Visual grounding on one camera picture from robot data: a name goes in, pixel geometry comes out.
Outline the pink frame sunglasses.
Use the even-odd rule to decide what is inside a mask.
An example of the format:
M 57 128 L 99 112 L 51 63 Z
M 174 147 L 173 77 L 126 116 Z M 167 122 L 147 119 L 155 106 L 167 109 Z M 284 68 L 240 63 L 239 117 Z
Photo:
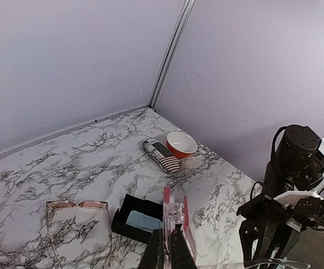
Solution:
M 58 268 L 109 268 L 112 230 L 104 201 L 46 202 L 47 235 Z

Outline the clear purple lens sunglasses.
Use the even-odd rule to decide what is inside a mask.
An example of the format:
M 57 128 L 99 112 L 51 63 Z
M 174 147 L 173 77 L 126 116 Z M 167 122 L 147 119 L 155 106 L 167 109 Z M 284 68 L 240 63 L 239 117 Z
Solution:
M 163 239 L 164 239 L 164 267 L 171 268 L 170 262 L 170 236 L 173 230 L 181 230 L 188 249 L 196 264 L 197 247 L 194 233 L 189 224 L 188 199 L 184 196 L 181 200 L 172 195 L 170 187 L 164 188 L 163 197 Z

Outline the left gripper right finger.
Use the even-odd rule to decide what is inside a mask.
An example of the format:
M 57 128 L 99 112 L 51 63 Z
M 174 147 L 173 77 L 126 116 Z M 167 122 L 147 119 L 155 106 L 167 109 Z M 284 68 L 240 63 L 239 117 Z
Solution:
M 181 230 L 173 230 L 170 236 L 170 262 L 172 269 L 193 269 L 196 264 Z

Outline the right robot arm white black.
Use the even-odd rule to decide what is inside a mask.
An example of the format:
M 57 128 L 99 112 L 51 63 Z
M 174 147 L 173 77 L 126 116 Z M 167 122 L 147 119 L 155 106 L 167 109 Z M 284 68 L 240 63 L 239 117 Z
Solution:
M 262 191 L 238 208 L 242 268 L 291 267 L 283 258 L 307 228 L 324 231 L 324 138 L 310 127 L 283 126 L 271 147 Z

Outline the blue cleaning cloth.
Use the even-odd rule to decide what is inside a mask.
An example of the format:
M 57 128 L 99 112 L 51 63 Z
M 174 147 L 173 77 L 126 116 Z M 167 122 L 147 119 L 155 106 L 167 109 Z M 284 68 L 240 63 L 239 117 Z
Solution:
M 127 217 L 126 224 L 147 232 L 153 232 L 156 229 L 161 229 L 163 227 L 163 222 L 154 217 L 145 215 L 138 211 L 131 211 Z

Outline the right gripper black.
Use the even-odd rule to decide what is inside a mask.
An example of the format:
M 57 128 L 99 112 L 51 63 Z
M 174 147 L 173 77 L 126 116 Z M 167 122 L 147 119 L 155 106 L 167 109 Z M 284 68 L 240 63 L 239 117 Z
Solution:
M 299 241 L 300 232 L 305 231 L 305 225 L 294 218 L 291 206 L 286 207 L 263 193 L 241 205 L 237 209 L 239 215 L 246 219 L 239 228 L 244 262 L 270 258 L 277 221 L 291 228 L 278 232 L 275 258 L 285 258 Z

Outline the black glasses case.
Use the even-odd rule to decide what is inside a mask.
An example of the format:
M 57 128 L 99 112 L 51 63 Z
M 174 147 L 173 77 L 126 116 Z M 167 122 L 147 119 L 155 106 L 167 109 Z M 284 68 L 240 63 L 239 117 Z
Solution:
M 153 231 L 163 227 L 163 206 L 126 194 L 113 216 L 112 232 L 147 244 Z

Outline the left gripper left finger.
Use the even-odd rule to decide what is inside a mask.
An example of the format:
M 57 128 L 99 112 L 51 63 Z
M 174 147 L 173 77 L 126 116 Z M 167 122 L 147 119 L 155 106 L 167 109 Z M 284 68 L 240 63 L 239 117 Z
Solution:
M 152 232 L 147 247 L 141 258 L 141 269 L 164 268 L 164 239 L 163 230 L 156 229 Z

